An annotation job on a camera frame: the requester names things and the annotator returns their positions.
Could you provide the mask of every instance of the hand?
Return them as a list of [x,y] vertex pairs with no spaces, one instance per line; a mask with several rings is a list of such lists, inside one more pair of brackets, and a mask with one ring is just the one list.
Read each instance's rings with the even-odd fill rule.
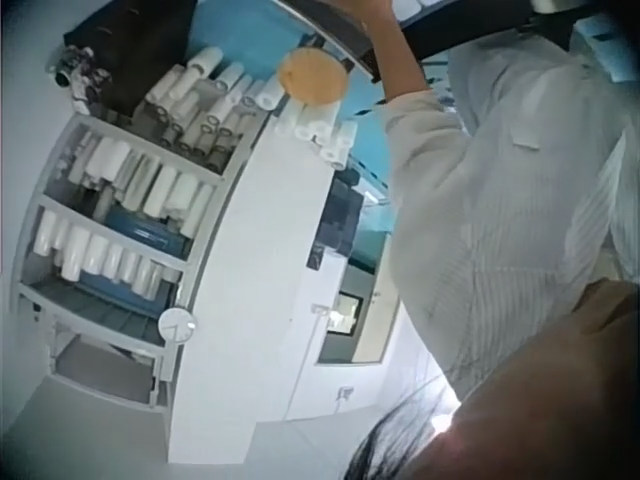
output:
[[367,23],[374,18],[392,18],[395,20],[393,13],[393,0],[321,0],[329,5],[348,13],[356,20]]

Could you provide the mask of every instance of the person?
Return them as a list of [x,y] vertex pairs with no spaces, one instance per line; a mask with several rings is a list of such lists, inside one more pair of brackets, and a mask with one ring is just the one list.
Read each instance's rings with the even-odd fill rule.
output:
[[[523,427],[522,422],[535,426],[547,412],[562,421],[571,401],[579,407],[582,398],[573,386],[587,395],[582,399],[585,412],[591,408],[601,417],[605,413],[598,409],[611,413],[607,399],[600,397],[606,396],[603,388],[611,386],[609,374],[617,378],[618,372],[600,366],[576,338],[580,325],[589,323],[584,319],[592,318],[580,305],[588,298],[587,286],[605,245],[612,244],[626,260],[619,276],[637,281],[638,209],[629,208],[637,205],[637,109],[628,108],[589,63],[540,36],[508,31],[450,52],[451,89],[465,132],[430,91],[394,18],[391,0],[330,1],[362,23],[374,47],[387,99],[380,113],[392,153],[391,197],[397,209],[393,276],[416,331],[462,400],[453,430],[440,441],[445,444],[434,442],[419,453],[410,469],[419,473],[406,478],[431,478],[419,467],[425,455],[426,463],[433,464],[444,451],[439,458],[448,455],[456,463],[472,446],[479,453],[476,467],[483,458],[493,458],[518,473],[488,469],[493,478],[578,478],[563,476],[575,470],[567,470],[556,458],[530,459],[539,460],[540,469],[518,463],[507,447],[514,442],[529,445],[527,431],[516,428]],[[627,185],[626,196],[621,196],[621,184]],[[620,203],[629,216],[617,213]],[[627,292],[624,298],[631,303],[637,301],[633,284],[599,288],[608,292],[603,304],[617,305],[613,299],[618,289]],[[584,315],[576,317],[577,312]],[[633,311],[626,308],[625,313],[624,321],[612,325],[617,329],[618,323],[624,324],[629,333],[637,323]],[[608,325],[604,317],[610,316],[598,316],[603,326]],[[633,337],[614,337],[611,343],[605,341],[607,351],[628,380],[631,347],[623,347],[633,343]],[[555,357],[545,353],[552,345]],[[573,379],[581,373],[572,364],[578,360],[587,362],[590,373]],[[593,383],[590,375],[596,377]],[[628,394],[628,382],[624,386]],[[513,393],[521,394],[517,398],[522,402],[522,408],[514,405],[513,411],[527,417],[518,423],[518,416],[510,415],[497,422]],[[460,420],[465,412],[472,420],[480,417],[470,422],[475,426],[469,431]],[[544,431],[531,445],[537,448],[535,442],[558,435],[568,450],[567,444],[575,440],[574,451],[581,454],[588,451],[588,442],[583,444],[579,433],[597,430],[569,422],[553,431],[552,424],[540,423]],[[605,423],[598,428],[606,430]],[[494,428],[503,442],[511,443],[491,457],[479,443]],[[406,454],[392,467],[371,470],[379,438],[380,431],[374,430],[345,478],[405,478]],[[549,455],[554,457],[553,449]],[[451,475],[442,478],[489,478],[478,471],[456,476],[458,470],[451,467]],[[547,475],[551,470],[555,476]]]

